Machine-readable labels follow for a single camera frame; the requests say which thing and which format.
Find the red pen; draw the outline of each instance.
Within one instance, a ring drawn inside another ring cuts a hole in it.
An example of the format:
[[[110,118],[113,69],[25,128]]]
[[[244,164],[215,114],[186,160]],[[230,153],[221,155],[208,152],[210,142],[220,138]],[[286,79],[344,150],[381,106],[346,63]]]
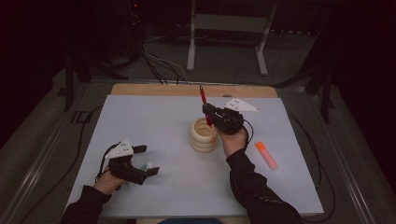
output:
[[[201,93],[202,102],[206,104],[205,92],[202,86],[199,86],[199,92]],[[209,127],[212,127],[212,120],[210,120],[210,117],[208,115],[205,116],[206,116],[206,124],[209,125]]]

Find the white paper sheet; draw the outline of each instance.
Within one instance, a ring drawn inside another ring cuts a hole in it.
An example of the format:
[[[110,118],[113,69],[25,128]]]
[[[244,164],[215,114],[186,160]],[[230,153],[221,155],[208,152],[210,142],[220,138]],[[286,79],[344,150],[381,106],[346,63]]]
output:
[[[302,215],[323,213],[311,175],[291,128],[285,107],[277,98],[241,98],[260,109],[242,112],[254,128],[247,155],[268,186]],[[229,98],[207,97],[223,108]],[[133,165],[160,166],[143,186],[122,186],[105,205],[104,217],[227,217],[242,216],[230,189],[230,168],[221,141],[209,153],[189,144],[192,122],[203,117],[201,97],[109,95],[71,192],[75,202],[83,185],[93,185],[106,149],[128,137],[133,146],[147,145]],[[278,168],[272,171],[254,143],[263,141]]]

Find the hand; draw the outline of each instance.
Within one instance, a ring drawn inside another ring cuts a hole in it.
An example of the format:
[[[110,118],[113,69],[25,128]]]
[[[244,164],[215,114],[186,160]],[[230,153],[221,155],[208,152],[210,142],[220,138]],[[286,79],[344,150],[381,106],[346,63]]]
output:
[[[244,129],[234,134],[225,134],[217,129],[221,141],[223,142],[224,153],[227,157],[231,156],[235,151],[244,148],[248,138],[248,134]]]
[[[108,195],[125,182],[126,180],[116,178],[114,175],[112,175],[107,166],[93,187]]]

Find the orange highlighter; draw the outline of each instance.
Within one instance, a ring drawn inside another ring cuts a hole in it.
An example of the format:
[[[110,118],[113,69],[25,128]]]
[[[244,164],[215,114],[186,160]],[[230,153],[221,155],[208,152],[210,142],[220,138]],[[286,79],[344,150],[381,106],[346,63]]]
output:
[[[276,161],[271,156],[270,152],[267,150],[267,147],[264,145],[263,142],[258,142],[255,144],[256,148],[259,150],[262,157],[265,159],[267,164],[270,166],[271,170],[275,170],[277,168]]]

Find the black sleeve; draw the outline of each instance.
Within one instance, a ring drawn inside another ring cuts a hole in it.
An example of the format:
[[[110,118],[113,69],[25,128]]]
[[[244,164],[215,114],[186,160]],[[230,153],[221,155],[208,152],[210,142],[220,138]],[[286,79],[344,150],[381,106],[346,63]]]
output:
[[[267,186],[267,178],[254,172],[244,149],[227,158],[231,167],[230,184],[235,199],[247,209],[251,224],[302,223],[300,215]]]
[[[70,203],[61,220],[61,224],[92,224],[97,223],[102,212],[102,205],[110,200],[111,195],[84,186],[81,196],[75,203]]]

